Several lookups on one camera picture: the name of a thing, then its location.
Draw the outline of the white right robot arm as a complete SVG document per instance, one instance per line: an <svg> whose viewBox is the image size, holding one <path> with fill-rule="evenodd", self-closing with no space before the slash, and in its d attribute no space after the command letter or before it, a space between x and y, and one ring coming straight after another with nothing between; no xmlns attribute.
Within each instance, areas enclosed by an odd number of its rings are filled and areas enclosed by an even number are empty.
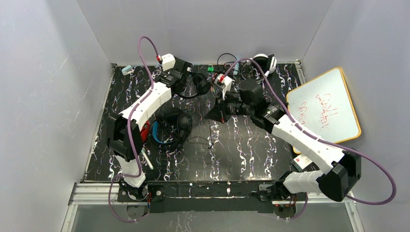
<svg viewBox="0 0 410 232"><path fill-rule="evenodd" d="M232 115L249 116L254 125L291 144L319 167L311 172L287 171L265 191L268 195L287 198L315 192L341 202L360 179L360 156L311 138L311 132L289 116L285 107L265 99L262 86L255 80L239 83L239 97L230 91L230 77L219 74L213 82L222 91L206 119L225 123Z"/></svg>

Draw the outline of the red headphones with cable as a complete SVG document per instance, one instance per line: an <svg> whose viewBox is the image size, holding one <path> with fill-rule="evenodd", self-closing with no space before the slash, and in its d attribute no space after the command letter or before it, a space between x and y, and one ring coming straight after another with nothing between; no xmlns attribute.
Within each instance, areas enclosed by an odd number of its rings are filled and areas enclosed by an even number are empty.
<svg viewBox="0 0 410 232"><path fill-rule="evenodd" d="M150 131L150 122L149 120L147 120L140 131L140 135L141 135L143 143L145 143L148 140L149 131Z"/></svg>

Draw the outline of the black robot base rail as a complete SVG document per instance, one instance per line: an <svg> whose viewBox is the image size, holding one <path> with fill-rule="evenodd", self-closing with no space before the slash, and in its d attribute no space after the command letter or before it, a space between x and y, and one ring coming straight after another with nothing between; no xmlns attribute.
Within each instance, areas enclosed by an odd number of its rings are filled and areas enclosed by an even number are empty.
<svg viewBox="0 0 410 232"><path fill-rule="evenodd" d="M274 181L149 181L152 213L257 211L272 213L288 204Z"/></svg>

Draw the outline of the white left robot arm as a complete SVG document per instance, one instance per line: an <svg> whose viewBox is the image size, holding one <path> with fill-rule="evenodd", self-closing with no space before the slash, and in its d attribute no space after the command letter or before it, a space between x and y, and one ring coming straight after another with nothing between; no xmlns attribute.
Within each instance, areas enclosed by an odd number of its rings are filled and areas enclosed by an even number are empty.
<svg viewBox="0 0 410 232"><path fill-rule="evenodd" d="M148 71L149 89L118 116L109 116L106 124L106 145L113 151L126 184L139 188L146 176L139 155L143 149L141 129L151 116L175 94L183 90L185 78L192 72L192 63L166 54L158 58L162 65L159 74Z"/></svg>

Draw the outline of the blue black headphones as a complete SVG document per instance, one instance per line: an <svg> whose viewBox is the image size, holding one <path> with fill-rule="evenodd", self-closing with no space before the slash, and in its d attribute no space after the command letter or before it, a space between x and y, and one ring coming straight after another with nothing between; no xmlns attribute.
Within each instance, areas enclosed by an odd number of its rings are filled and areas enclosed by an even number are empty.
<svg viewBox="0 0 410 232"><path fill-rule="evenodd" d="M149 130L149 142L159 150L177 149L189 136L192 129L193 119L186 110L169 108L162 115L155 116ZM165 131L172 138L169 142L160 141L158 131Z"/></svg>

